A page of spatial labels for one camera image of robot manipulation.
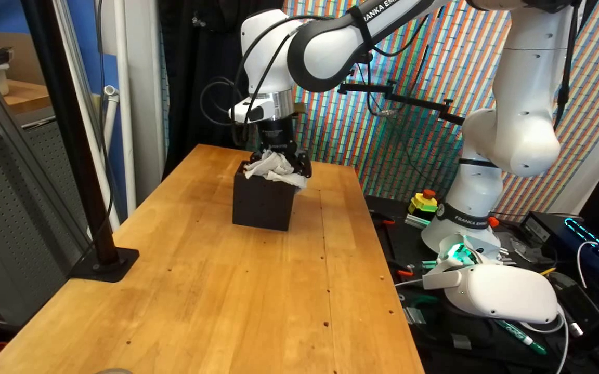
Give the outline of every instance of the wooden table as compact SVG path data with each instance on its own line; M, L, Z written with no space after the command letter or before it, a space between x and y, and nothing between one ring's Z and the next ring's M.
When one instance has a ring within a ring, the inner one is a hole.
M116 230L116 285L68 280L0 372L423 372L355 173L314 165L291 228L231 222L245 152L197 146Z
M46 85L25 81L8 81L8 94L3 96L3 99L13 114L50 105Z

